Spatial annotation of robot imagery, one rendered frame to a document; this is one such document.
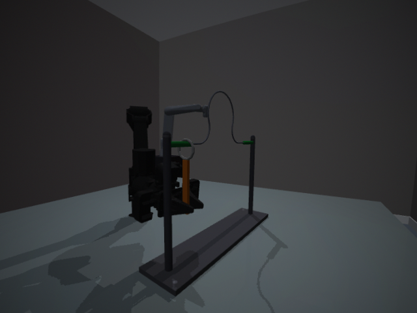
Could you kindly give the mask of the orange handle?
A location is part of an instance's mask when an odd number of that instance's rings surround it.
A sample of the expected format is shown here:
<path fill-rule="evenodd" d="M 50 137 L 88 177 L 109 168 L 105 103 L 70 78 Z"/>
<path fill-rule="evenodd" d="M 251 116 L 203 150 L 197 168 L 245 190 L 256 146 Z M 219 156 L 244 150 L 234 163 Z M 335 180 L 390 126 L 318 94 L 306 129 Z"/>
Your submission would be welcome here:
<path fill-rule="evenodd" d="M 192 146 L 192 153 L 188 158 L 184 158 L 178 147 L 178 154 L 182 159 L 182 201 L 190 205 L 190 159 L 195 153 L 195 147 L 191 140 L 183 139 L 181 142 L 189 142 Z"/>

